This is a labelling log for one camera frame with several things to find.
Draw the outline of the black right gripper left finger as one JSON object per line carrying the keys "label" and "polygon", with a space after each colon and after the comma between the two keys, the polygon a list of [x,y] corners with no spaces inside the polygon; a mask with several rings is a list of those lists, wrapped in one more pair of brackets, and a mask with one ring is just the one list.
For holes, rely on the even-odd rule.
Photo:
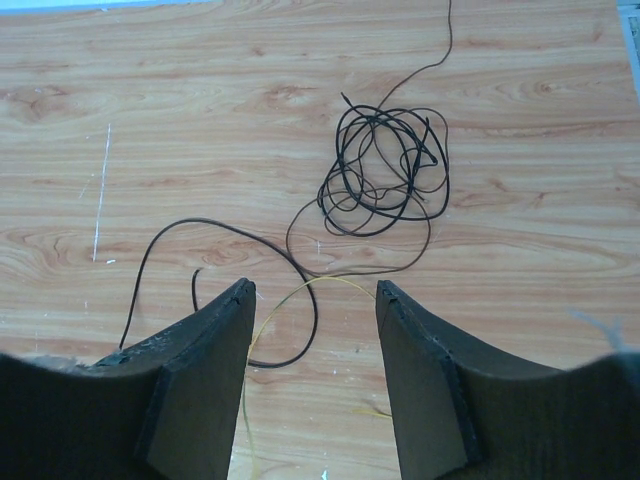
{"label": "black right gripper left finger", "polygon": [[5,479],[224,479],[249,344],[254,284],[92,365],[1,357]]}

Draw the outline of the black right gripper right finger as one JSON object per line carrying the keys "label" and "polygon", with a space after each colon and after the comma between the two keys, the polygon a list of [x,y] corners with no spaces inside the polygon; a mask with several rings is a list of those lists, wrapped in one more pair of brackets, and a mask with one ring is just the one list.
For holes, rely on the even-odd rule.
{"label": "black right gripper right finger", "polygon": [[376,319],[405,479],[635,479],[639,356],[561,370],[500,350],[394,283]]}

